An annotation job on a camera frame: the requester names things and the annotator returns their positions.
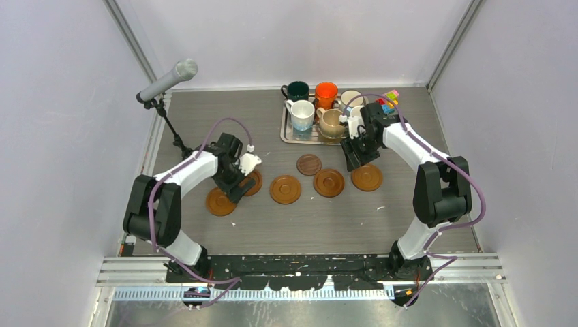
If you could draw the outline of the orange brown coaster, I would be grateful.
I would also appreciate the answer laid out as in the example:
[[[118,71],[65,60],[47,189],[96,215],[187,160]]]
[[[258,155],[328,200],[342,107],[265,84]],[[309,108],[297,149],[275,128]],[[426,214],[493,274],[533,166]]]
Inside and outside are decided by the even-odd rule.
[[[353,185],[361,191],[375,191],[382,185],[382,171],[372,164],[353,170],[350,174]]]
[[[218,217],[229,215],[237,207],[219,187],[215,187],[207,194],[205,206],[212,215]]]

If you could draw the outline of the orange brown coaster front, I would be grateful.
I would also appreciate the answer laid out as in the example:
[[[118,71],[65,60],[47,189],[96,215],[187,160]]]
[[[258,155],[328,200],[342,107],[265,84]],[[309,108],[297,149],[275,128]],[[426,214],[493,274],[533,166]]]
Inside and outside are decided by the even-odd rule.
[[[372,164],[353,170],[350,174],[353,185],[361,191],[375,191],[382,185],[382,171]]]

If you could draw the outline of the metal tray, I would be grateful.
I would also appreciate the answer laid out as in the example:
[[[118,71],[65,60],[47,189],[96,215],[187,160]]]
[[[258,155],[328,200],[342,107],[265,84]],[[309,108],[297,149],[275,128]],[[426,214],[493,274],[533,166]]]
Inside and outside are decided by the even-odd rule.
[[[282,119],[280,125],[280,138],[288,144],[317,144],[327,146],[339,146],[342,139],[349,136],[348,126],[340,138],[326,138],[322,135],[318,117],[314,119],[314,124],[306,131],[299,131],[292,126],[291,114],[285,105],[282,106]]]

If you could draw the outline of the dark wooden coaster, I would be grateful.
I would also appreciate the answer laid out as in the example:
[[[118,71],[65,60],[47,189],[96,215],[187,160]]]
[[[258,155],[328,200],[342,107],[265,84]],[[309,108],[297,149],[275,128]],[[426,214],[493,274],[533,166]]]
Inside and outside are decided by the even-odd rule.
[[[322,169],[322,162],[318,156],[308,153],[297,159],[296,168],[305,176],[314,176]]]

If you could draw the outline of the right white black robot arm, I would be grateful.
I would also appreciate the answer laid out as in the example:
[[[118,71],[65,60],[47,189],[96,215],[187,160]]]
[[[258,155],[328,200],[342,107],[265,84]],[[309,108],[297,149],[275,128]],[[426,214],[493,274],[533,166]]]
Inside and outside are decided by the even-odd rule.
[[[412,199],[415,217],[389,253],[390,273],[407,279],[425,266],[430,238],[471,211],[468,162],[438,151],[405,118],[386,115],[376,102],[363,106],[358,115],[342,114],[338,121],[348,132],[340,142],[348,171],[369,165],[379,158],[380,149],[391,149],[416,173]]]

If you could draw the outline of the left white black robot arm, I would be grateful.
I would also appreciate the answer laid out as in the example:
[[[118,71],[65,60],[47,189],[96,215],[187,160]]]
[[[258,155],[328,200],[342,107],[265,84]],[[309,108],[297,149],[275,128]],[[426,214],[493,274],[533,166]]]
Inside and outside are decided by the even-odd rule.
[[[255,185],[249,177],[262,163],[248,145],[222,133],[219,139],[198,146],[192,154],[172,169],[133,182],[123,220],[123,230],[130,236],[157,245],[183,264],[183,273],[193,282],[203,281],[209,273],[207,249],[193,241],[181,228],[184,195],[202,181],[211,178],[217,188],[233,203]]]

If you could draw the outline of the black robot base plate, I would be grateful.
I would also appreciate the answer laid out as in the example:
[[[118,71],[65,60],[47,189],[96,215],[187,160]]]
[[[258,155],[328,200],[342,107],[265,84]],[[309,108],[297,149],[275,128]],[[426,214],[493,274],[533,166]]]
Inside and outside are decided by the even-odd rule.
[[[201,269],[205,279],[218,281],[224,290],[231,279],[235,290],[320,290],[331,282],[335,290],[377,290],[384,281],[416,285],[432,274],[428,259],[400,264],[387,255],[212,255]]]

